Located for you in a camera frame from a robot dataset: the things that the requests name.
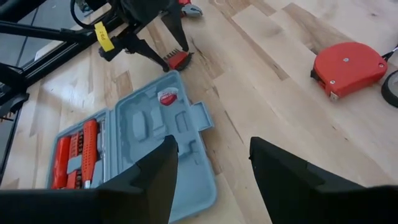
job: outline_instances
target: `wire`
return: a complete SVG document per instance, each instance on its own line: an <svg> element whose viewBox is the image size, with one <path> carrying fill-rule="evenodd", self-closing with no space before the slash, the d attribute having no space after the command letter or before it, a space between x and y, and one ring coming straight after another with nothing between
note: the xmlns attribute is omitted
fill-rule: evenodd
<svg viewBox="0 0 398 224"><path fill-rule="evenodd" d="M94 29L95 29L94 25L85 24L85 23L83 23L82 21L80 21L80 20L77 18L76 14L75 14L75 3L76 3L76 0L70 0L70 14L72 15L73 20L74 20L79 26L81 26L81 27L84 28L84 29L87 29L87 30L94 30ZM110 4L111 4L111 9L106 13L105 18L104 18L103 21L102 21L102 22L104 23L104 25L105 25L107 22L109 22L109 21L112 19L113 15L115 14L116 9L117 9L117 6L118 6L117 3L118 3L118 0L112 0L112 2L110 2Z"/></svg>
<svg viewBox="0 0 398 224"><path fill-rule="evenodd" d="M382 58L388 62L388 60L392 57L392 55L394 54L394 52L398 50L398 45L394 48L394 50L391 50L390 52L386 53L385 55L382 56Z"/></svg>

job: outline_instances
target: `light wooden floor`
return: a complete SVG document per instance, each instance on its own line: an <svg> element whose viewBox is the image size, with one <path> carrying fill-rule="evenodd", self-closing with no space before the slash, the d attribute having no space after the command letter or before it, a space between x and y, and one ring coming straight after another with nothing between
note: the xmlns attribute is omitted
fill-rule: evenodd
<svg viewBox="0 0 398 224"><path fill-rule="evenodd" d="M203 133L218 185L214 207L182 223L270 223L248 160L251 136L365 186L398 183L398 109L374 85L331 103L310 78L316 53L355 40L380 54L398 43L396 0L196 0L184 19L195 52L182 72L215 128ZM140 34L161 55L178 48L159 19ZM139 55L111 63L98 44L29 88L3 189L44 186L55 135L161 76ZM397 55L391 68L398 65Z"/></svg>

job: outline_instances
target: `gray plastic compartment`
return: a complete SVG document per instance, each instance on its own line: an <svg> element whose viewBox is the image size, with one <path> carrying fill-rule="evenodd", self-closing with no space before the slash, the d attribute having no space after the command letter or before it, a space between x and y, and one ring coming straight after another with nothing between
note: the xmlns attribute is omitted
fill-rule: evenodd
<svg viewBox="0 0 398 224"><path fill-rule="evenodd" d="M164 106L159 103L157 93L169 87L178 89L177 99ZM172 134L178 142L179 162L169 222L195 215L214 204L215 177L200 136L200 131L214 124L202 102L190 104L177 71L121 99L114 110L100 111L90 118L106 118L105 180L133 166L159 146L166 135ZM84 121L60 133L53 151L60 137L82 128ZM53 162L47 187L52 183L52 166Z"/></svg>

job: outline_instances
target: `tool case latch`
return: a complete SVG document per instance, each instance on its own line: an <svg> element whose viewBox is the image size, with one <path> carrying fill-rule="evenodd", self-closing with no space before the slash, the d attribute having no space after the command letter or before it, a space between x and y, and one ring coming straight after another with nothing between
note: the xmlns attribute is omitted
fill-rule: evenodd
<svg viewBox="0 0 398 224"><path fill-rule="evenodd" d="M195 118L195 125L198 131L214 127L214 122L209 115L206 105L201 101L191 105L192 117Z"/></svg>

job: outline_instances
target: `red screwdriver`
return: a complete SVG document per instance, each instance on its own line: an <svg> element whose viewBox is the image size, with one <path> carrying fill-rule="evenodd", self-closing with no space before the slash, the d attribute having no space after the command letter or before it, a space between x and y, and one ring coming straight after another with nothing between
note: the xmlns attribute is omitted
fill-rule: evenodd
<svg viewBox="0 0 398 224"><path fill-rule="evenodd" d="M97 161L97 121L89 120L83 125L83 157L81 176L84 188L89 189L93 180L94 166Z"/></svg>
<svg viewBox="0 0 398 224"><path fill-rule="evenodd" d="M67 185L69 147L70 136L62 137L58 141L57 151L55 153L55 164L53 168L53 189L61 189Z"/></svg>

